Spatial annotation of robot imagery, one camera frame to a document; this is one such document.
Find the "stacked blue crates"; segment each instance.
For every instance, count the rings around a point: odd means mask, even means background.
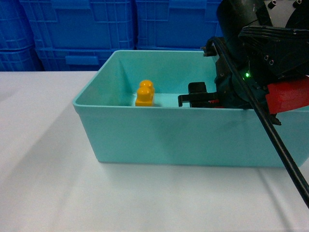
[[[20,0],[47,71],[95,71],[134,49],[133,0]]]
[[[138,49],[198,50],[222,36],[216,11],[221,0],[136,0]]]
[[[0,0],[0,71],[42,71],[33,33],[18,0]]]

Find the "screw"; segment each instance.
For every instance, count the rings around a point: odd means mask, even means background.
[[[296,0],[295,2],[293,2],[293,7],[296,8],[301,4],[301,0]]]
[[[267,6],[268,6],[269,9],[272,9],[272,8],[274,8],[276,5],[277,5],[276,0],[272,0]]]

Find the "teal plastic bin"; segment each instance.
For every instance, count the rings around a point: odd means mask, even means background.
[[[282,163],[253,110],[178,107],[189,82],[215,91],[212,58],[197,51],[116,51],[73,100],[102,162],[269,166]],[[154,107],[135,107],[139,82]],[[300,166],[309,156],[309,108],[278,115],[276,126]]]

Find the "yellow toy block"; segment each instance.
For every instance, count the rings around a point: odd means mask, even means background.
[[[153,106],[155,95],[154,92],[154,85],[151,81],[142,81],[140,83],[140,88],[137,90],[135,106]]]

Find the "crate handle slot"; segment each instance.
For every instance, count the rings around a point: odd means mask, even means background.
[[[51,0],[54,9],[87,10],[90,9],[89,0]]]
[[[170,9],[206,9],[205,0],[169,0]]]
[[[99,65],[97,56],[66,56],[68,65]]]

